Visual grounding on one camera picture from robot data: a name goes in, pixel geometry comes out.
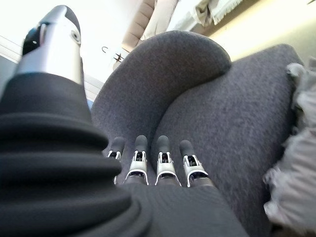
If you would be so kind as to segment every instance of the white pillow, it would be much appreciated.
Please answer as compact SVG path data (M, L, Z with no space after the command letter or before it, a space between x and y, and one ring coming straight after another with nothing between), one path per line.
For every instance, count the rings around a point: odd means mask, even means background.
M178 0L158 0L140 40L147 40L150 37L166 32L177 3Z
M311 58L310 65L315 63ZM300 114L300 127L287 140L282 160L264 177L271 189L264 209L273 223L300 234L316 233L316 68L290 64L287 69L299 82L293 105Z

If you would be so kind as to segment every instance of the chair backrest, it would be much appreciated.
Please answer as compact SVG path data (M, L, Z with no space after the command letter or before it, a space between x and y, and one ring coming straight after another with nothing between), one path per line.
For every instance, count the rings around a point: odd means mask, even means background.
M140 41L154 12L155 0L143 0L122 41L122 48L131 52Z

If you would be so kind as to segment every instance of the fluffy cushion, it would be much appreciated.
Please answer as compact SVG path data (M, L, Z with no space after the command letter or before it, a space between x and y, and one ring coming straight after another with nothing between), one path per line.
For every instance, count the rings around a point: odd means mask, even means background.
M316 59L309 70L291 64L298 81L293 106L299 113L298 134L287 141L283 159L265 176L272 193L264 205L270 221L303 234L316 232Z

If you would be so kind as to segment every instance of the robotic finger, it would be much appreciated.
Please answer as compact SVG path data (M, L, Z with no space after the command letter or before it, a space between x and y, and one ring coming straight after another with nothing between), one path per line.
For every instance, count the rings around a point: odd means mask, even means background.
M205 172L202 163L195 155L191 142L188 140L180 142L180 153L183 158L183 167L187 177L188 187L214 186L208 177L208 173Z
M148 185L147 179L147 138L144 135L140 135L135 141L135 152L132 158L132 163L129 168L129 172L125 178L124 183L139 183Z
M124 146L125 146L124 138L116 137L111 145L111 149L109 151L107 158L114 158L120 161L123 154ZM117 184L116 176L114 177L114 184Z
M155 185L176 185L181 186L176 175L173 160L170 156L170 142L168 137L160 136L157 140L158 160L157 160L157 179Z

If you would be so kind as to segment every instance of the black rubber fingertip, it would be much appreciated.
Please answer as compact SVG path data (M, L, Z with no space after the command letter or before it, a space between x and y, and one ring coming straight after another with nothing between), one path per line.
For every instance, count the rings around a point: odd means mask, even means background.
M180 153L182 157L195 155L193 146L191 142L189 142L188 140L181 141L179 148L180 148Z
M157 140L158 152L170 152L170 142L167 136L160 136Z
M65 6L65 7L67 8L67 12L65 14L65 17L68 20L70 20L77 27L79 33L81 34L80 24L79 24L78 18L76 17L75 13L68 6Z
M125 140L122 137L116 137L113 140L113 143L111 145L111 150L113 152L120 152L121 154L123 153L124 150L124 146L125 146Z
M147 138L144 135L139 135L136 138L135 150L139 152L147 152Z

